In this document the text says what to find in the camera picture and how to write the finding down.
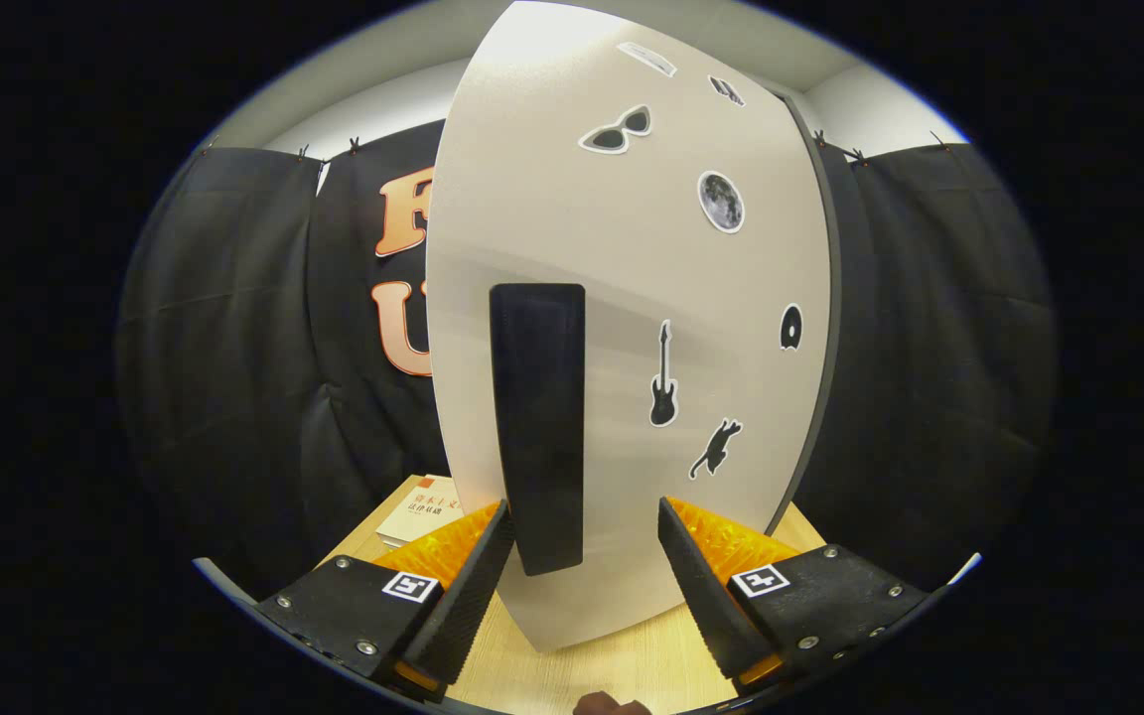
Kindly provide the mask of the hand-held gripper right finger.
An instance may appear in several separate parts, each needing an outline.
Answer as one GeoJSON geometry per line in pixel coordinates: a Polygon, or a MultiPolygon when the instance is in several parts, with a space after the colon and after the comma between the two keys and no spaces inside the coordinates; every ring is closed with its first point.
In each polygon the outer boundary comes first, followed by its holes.
{"type": "Polygon", "coordinates": [[[930,593],[844,546],[800,551],[678,499],[659,500],[658,539],[739,696],[812,686],[930,609],[930,593]]]}

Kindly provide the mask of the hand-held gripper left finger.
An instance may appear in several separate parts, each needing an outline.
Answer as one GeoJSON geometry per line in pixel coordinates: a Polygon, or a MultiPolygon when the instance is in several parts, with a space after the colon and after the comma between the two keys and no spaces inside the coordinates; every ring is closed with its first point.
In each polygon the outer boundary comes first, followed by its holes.
{"type": "Polygon", "coordinates": [[[499,500],[372,561],[335,556],[257,612],[358,677],[437,704],[471,654],[513,543],[499,500]]]}

